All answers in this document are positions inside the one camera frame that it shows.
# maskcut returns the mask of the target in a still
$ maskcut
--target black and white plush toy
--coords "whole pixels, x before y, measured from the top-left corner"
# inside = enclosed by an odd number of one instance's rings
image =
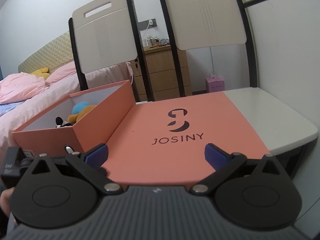
[[[61,117],[57,117],[56,118],[56,128],[57,127],[65,127],[65,126],[72,126],[73,124],[69,123],[69,122],[66,122],[66,121],[63,121]]]

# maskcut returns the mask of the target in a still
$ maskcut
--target beige chair backrest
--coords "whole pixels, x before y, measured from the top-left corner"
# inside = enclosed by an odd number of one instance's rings
[[[246,43],[236,0],[165,0],[181,50]]]
[[[72,18],[82,73],[137,57],[127,0],[94,0]]]

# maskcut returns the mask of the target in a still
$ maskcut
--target blue plush toy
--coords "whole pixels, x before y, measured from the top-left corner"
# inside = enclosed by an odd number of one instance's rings
[[[72,108],[72,114],[79,114],[85,107],[89,106],[88,102],[80,102]]]

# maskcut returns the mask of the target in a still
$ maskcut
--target bed headboard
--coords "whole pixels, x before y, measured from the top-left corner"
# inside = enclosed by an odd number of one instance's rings
[[[31,73],[47,67],[53,73],[59,67],[73,61],[70,33],[66,32],[44,45],[18,66],[19,72]]]

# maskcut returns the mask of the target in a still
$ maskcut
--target box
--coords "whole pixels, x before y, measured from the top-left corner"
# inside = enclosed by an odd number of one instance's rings
[[[55,128],[56,117],[67,120],[73,106],[81,101],[97,106],[73,126]],[[35,154],[65,155],[65,145],[86,152],[107,142],[133,105],[135,99],[130,82],[113,83],[61,99],[12,134],[20,147]]]
[[[219,76],[213,75],[210,78],[206,78],[205,86],[207,88],[208,93],[224,91],[224,81]]]
[[[135,105],[107,141],[109,178],[128,185],[184,185],[214,172],[204,148],[260,159],[268,153],[223,92]]]

